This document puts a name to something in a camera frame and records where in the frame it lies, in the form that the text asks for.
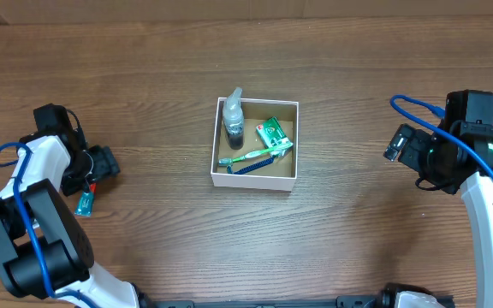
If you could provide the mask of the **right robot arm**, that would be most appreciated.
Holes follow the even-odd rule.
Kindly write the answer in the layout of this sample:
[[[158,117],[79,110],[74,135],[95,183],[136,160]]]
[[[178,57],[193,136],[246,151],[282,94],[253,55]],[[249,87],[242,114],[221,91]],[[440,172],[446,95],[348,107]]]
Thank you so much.
[[[443,108],[418,101],[438,125],[405,111],[400,100],[413,98],[397,94],[389,104],[419,127],[400,125],[383,155],[417,172],[429,190],[460,195],[472,230],[477,305],[493,307],[493,93],[451,92]]]

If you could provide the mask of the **green soap packet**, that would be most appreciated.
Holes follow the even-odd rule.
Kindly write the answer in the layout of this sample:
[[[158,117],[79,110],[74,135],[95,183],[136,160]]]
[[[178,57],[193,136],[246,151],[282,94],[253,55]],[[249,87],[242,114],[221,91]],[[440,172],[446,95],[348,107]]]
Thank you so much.
[[[256,132],[267,148],[288,144],[288,148],[271,152],[272,156],[284,157],[290,151],[294,143],[285,134],[280,122],[276,117],[271,117],[267,121],[256,126]]]

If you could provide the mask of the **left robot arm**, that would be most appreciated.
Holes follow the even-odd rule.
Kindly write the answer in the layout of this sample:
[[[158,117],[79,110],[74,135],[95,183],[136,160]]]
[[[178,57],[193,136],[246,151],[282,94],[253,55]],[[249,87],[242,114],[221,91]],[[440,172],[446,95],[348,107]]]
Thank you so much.
[[[0,279],[17,298],[77,307],[151,307],[133,283],[95,262],[92,245],[64,197],[93,188],[120,169],[109,147],[89,146],[73,111],[54,104],[33,112],[37,130],[12,148],[17,158],[0,192]]]

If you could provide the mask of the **red Colgate toothpaste tube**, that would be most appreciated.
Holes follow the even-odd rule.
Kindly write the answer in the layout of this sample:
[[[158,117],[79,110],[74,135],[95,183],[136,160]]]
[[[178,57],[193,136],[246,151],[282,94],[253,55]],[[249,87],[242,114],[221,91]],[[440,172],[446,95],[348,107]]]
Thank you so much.
[[[87,189],[84,190],[80,196],[79,202],[75,208],[75,215],[78,216],[91,216],[92,207],[95,199],[97,184],[89,184]]]

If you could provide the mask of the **green toothbrush with cap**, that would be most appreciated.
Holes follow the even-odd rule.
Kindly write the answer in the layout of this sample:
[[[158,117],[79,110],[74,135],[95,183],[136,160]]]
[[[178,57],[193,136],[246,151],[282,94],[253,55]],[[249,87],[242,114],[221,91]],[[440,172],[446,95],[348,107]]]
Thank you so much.
[[[229,157],[228,158],[220,158],[218,160],[218,165],[219,166],[231,166],[234,163],[238,163],[238,162],[242,162],[242,161],[245,161],[245,160],[254,159],[256,157],[261,157],[261,156],[263,156],[265,154],[268,154],[268,155],[278,154],[281,151],[287,150],[288,148],[292,147],[293,145],[294,144],[292,142],[288,142],[288,143],[276,145],[276,146],[273,146],[273,147],[270,147],[270,148],[266,148],[266,149],[263,149],[263,150],[251,151],[251,152],[248,152],[247,154],[245,154],[243,156],[240,156],[240,157],[235,157],[235,158],[229,158]]]

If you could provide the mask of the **blue disposable razor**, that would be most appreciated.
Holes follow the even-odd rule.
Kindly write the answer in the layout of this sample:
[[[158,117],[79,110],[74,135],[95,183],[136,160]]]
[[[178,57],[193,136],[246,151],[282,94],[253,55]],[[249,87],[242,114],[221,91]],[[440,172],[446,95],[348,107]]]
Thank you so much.
[[[260,162],[257,162],[257,163],[254,163],[252,165],[249,165],[245,168],[242,168],[242,169],[239,169],[237,171],[233,171],[232,170],[232,167],[231,166],[228,166],[227,167],[227,173],[230,174],[230,175],[244,175],[244,174],[247,174],[247,173],[250,173],[254,170],[257,170],[257,169],[261,169],[267,165],[270,165],[274,162],[275,158],[274,157],[270,157],[270,158],[267,158],[263,161],[260,161]]]

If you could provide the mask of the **bottle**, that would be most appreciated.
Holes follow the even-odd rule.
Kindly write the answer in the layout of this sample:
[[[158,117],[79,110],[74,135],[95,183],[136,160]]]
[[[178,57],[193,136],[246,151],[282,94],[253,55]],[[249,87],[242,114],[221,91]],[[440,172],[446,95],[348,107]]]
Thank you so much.
[[[223,124],[229,147],[239,150],[244,144],[244,114],[241,108],[242,89],[236,87],[223,105]]]

